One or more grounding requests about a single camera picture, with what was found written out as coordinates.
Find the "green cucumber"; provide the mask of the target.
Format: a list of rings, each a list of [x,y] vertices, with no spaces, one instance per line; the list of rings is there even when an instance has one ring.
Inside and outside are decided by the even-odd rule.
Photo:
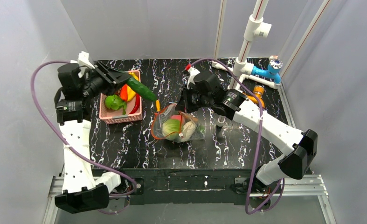
[[[135,77],[130,77],[126,84],[138,95],[142,98],[149,100],[149,101],[156,101],[158,98],[157,96],[144,84],[138,81]]]

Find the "pink plastic basket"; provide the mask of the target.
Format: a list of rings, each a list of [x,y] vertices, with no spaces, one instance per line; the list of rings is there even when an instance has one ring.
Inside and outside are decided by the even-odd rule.
[[[124,123],[124,122],[134,122],[140,121],[143,119],[143,106],[142,106],[142,97],[141,97],[141,104],[139,109],[136,113],[130,114],[131,110],[135,105],[135,97],[127,102],[127,109],[126,115],[122,114],[122,110],[114,111],[109,110],[104,105],[104,100],[107,96],[104,94],[100,95],[100,105],[99,105],[99,118],[104,121],[106,124],[117,124],[117,123]]]

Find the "white radish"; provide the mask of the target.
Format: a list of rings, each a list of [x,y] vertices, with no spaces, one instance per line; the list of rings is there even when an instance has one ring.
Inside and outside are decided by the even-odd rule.
[[[183,128],[182,128],[182,131],[181,133],[179,134],[179,140],[180,142],[186,142],[186,141],[189,141],[191,140],[194,132],[196,131],[196,124],[193,122],[193,121],[189,121],[187,122]]]

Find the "pink peach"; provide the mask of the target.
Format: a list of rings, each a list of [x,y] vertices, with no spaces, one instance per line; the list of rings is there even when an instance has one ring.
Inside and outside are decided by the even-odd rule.
[[[182,122],[185,121],[185,118],[182,115],[179,115],[179,114],[172,115],[171,119],[182,121]]]

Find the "clear zip top bag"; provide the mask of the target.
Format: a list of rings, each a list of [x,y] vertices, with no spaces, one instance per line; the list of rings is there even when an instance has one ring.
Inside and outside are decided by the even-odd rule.
[[[190,113],[175,110],[172,103],[155,113],[150,133],[157,140],[183,143],[205,138],[205,127]]]

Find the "green cabbage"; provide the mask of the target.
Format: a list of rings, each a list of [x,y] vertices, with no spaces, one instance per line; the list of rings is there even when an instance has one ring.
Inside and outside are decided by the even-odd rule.
[[[168,119],[162,124],[162,134],[165,139],[175,141],[181,132],[180,121]]]

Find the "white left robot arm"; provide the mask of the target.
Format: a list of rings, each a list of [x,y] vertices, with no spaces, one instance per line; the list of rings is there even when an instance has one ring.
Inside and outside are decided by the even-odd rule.
[[[105,209],[110,193],[121,184],[121,176],[104,172],[94,178],[90,165],[90,99],[83,95],[94,71],[90,65],[69,62],[57,69],[61,88],[54,99],[59,133],[63,139],[64,180],[55,196],[56,207],[76,214]]]

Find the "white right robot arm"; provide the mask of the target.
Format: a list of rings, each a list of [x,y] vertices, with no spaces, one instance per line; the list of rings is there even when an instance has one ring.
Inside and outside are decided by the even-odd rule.
[[[285,177],[303,178],[317,153],[316,132],[311,129],[304,132],[281,122],[239,90],[225,90],[214,74],[195,70],[186,75],[188,81],[175,107],[177,111],[191,113],[208,107],[254,131],[261,128],[261,136],[281,151],[280,157],[256,169],[256,181],[260,186],[268,186]]]

